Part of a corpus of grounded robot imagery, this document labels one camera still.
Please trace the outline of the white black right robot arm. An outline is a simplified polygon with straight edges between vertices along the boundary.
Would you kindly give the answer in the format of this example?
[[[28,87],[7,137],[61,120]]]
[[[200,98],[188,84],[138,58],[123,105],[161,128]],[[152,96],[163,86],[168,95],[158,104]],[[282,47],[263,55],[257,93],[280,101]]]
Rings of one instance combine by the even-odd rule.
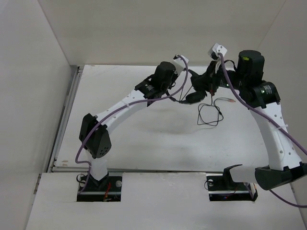
[[[259,51],[243,50],[233,70],[226,69],[221,52],[212,52],[211,56],[213,60],[203,74],[189,71],[193,88],[203,96],[214,95],[220,87],[229,88],[254,117],[268,154],[267,166],[244,169],[239,164],[225,168],[223,185],[232,189],[240,182],[252,182],[263,190],[272,190],[305,177],[307,165],[294,145],[303,152],[306,149],[287,131],[276,86],[262,78],[264,56]]]

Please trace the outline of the black over-ear headphones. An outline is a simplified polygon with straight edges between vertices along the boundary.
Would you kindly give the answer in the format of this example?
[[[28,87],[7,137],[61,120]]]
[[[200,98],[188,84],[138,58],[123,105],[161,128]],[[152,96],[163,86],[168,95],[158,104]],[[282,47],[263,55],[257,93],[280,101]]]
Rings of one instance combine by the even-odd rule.
[[[195,92],[186,95],[183,100],[177,100],[174,97],[170,97],[169,99],[171,101],[180,104],[195,104],[201,102],[207,96],[206,91],[208,90],[208,86],[205,82],[205,75],[199,75],[191,69],[189,69],[189,73],[191,74],[191,86]]]

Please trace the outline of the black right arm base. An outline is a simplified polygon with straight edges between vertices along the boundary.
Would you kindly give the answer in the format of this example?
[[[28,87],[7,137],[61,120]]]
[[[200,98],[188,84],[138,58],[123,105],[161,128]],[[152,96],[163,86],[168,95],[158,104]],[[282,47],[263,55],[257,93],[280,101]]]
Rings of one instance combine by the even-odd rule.
[[[210,201],[251,201],[258,198],[255,184],[240,182],[227,185],[222,174],[206,174],[204,188]]]

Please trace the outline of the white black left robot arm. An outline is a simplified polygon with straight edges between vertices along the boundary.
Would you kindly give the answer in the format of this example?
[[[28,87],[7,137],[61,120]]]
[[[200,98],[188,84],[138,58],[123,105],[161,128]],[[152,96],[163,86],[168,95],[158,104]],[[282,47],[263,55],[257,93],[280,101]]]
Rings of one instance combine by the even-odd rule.
[[[81,146],[75,162],[88,164],[88,173],[80,178],[84,186],[91,184],[96,190],[107,186],[108,170],[105,155],[112,147],[112,132],[130,116],[149,107],[157,101],[171,98],[168,90],[175,86],[176,80],[186,66],[179,59],[161,62],[154,73],[138,83],[122,100],[109,109],[83,117],[79,140]]]

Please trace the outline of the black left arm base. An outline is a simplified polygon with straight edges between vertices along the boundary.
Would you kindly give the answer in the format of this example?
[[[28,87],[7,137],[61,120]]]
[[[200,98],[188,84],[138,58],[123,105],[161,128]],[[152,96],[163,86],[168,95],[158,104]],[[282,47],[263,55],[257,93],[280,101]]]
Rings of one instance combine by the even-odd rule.
[[[101,182],[95,182],[90,176],[86,183],[86,175],[77,176],[79,183],[77,202],[120,202],[122,176],[107,175]]]

